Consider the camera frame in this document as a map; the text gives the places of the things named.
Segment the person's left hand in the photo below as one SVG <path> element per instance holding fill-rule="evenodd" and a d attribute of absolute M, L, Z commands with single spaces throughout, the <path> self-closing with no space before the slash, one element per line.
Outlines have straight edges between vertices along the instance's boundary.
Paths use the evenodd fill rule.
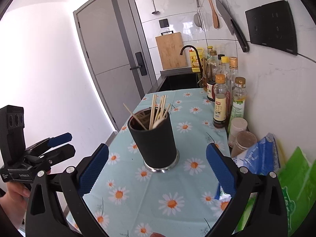
<path fill-rule="evenodd" d="M 1 197 L 1 206 L 16 229 L 21 227 L 27 210 L 27 201 L 30 191 L 25 185 L 18 182 L 7 182 L 7 192 Z"/>

